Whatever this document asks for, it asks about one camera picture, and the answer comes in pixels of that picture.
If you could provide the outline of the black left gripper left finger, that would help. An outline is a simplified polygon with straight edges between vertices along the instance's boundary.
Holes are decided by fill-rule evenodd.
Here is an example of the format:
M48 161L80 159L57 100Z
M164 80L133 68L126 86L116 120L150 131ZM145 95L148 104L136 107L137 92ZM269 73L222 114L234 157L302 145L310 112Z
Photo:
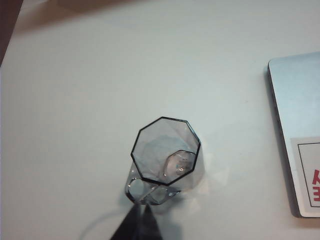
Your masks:
M141 205L135 203L118 226L111 240L139 240L141 225Z

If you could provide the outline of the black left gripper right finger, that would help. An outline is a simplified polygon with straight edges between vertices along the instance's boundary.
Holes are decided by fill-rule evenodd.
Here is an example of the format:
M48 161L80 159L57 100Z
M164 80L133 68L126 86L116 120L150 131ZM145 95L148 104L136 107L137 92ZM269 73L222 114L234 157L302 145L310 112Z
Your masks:
M143 240L162 240L157 220L149 205L146 205L142 215L142 239Z

